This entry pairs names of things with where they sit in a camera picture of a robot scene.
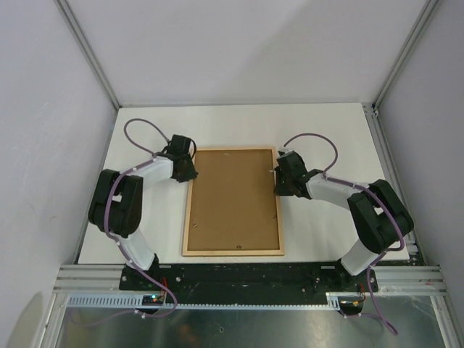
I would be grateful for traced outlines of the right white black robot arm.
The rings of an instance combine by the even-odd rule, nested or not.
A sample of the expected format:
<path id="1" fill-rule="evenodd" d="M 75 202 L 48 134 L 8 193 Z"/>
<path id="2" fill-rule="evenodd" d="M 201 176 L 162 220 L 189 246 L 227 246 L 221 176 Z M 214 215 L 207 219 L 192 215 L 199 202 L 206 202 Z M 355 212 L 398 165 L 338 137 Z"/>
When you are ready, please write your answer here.
<path id="1" fill-rule="evenodd" d="M 414 222 L 389 182 L 352 183 L 322 170 L 308 170 L 293 150 L 278 153 L 275 174 L 278 196 L 328 202 L 349 211 L 357 240 L 334 265 L 334 281 L 341 290 L 353 290 L 361 273 L 385 254 L 405 248 L 405 236 L 414 229 Z"/>

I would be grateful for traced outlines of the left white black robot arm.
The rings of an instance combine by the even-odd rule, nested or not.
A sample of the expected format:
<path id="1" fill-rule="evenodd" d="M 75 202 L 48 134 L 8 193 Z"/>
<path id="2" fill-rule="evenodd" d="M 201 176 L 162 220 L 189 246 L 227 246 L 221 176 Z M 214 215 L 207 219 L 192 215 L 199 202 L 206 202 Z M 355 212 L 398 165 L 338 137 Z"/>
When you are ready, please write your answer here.
<path id="1" fill-rule="evenodd" d="M 175 134 L 149 160 L 122 172 L 105 169 L 99 174 L 88 221 L 116 243 L 129 267 L 137 270 L 134 279 L 143 289 L 153 289 L 160 281 L 157 256 L 140 229 L 144 192 L 162 181 L 195 179 L 196 151 L 193 139 Z"/>

